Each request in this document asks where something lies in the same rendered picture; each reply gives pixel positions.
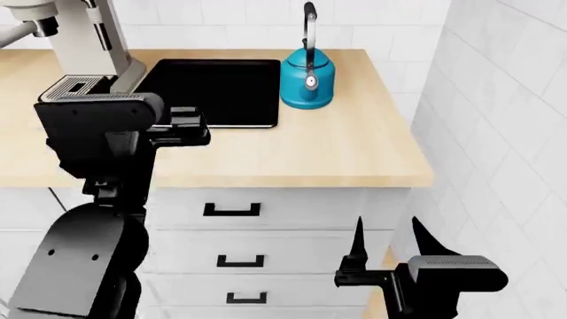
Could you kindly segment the white drawer cabinet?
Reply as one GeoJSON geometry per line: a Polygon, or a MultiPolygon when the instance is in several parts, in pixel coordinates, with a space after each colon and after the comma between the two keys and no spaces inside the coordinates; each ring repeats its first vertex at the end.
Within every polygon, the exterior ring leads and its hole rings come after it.
{"type": "Polygon", "coordinates": [[[333,279],[364,228],[369,268],[389,246],[407,188],[158,188],[140,319],[386,319],[378,289],[333,279]]]}

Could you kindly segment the silver perforated drip tray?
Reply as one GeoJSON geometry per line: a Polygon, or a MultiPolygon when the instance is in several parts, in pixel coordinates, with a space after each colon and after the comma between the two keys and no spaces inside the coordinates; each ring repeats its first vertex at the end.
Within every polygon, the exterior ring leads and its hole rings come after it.
{"type": "Polygon", "coordinates": [[[46,89],[37,101],[47,103],[59,97],[109,93],[118,76],[65,75],[46,89]]]}

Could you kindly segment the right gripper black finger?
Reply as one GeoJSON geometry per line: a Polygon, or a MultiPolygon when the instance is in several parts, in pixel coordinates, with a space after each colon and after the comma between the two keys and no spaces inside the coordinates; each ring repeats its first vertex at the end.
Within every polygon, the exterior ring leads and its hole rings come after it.
{"type": "Polygon", "coordinates": [[[358,217],[351,251],[342,258],[339,270],[366,270],[367,261],[363,222],[362,218],[358,217]]]}
{"type": "Polygon", "coordinates": [[[416,238],[419,252],[423,256],[459,256],[457,252],[453,252],[443,246],[417,219],[412,217],[412,228],[416,238]]]}

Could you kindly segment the white drawer front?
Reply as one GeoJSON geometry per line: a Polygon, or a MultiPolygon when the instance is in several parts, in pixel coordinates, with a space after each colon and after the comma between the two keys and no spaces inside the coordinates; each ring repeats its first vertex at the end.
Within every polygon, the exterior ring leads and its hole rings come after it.
{"type": "Polygon", "coordinates": [[[353,243],[353,230],[157,230],[143,265],[147,273],[181,274],[326,274],[338,269],[353,243]],[[263,268],[217,268],[254,261],[263,268]]]}
{"type": "Polygon", "coordinates": [[[368,230],[394,230],[407,188],[158,188],[149,197],[148,221],[161,230],[351,230],[358,217],[368,230]],[[205,217],[249,209],[258,217],[205,217]]]}
{"type": "Polygon", "coordinates": [[[334,285],[332,274],[314,275],[152,275],[147,276],[155,301],[161,306],[221,306],[228,296],[259,301],[266,306],[361,307],[367,305],[369,286],[334,285]]]}

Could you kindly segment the white espresso coffee machine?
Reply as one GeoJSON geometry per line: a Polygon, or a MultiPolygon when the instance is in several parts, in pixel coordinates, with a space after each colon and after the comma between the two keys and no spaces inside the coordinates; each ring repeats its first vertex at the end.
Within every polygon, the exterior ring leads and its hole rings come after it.
{"type": "Polygon", "coordinates": [[[0,0],[0,7],[20,22],[0,32],[0,49],[28,35],[47,38],[63,76],[118,76],[109,94],[133,92],[144,78],[146,66],[128,52],[113,0],[0,0]]]}

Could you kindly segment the black cooktop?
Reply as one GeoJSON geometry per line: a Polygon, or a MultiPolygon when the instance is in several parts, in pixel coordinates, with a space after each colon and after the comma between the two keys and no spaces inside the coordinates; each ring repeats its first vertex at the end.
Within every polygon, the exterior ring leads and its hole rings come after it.
{"type": "Polygon", "coordinates": [[[278,124],[281,62],[275,59],[162,59],[135,92],[172,108],[195,107],[213,128],[278,124]]]}

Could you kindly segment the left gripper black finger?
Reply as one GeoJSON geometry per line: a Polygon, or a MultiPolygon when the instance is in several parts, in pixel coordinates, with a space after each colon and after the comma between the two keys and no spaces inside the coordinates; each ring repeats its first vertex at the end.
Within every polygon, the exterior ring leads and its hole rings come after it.
{"type": "Polygon", "coordinates": [[[172,127],[202,127],[206,126],[203,113],[192,106],[170,108],[170,125],[172,127]]]}

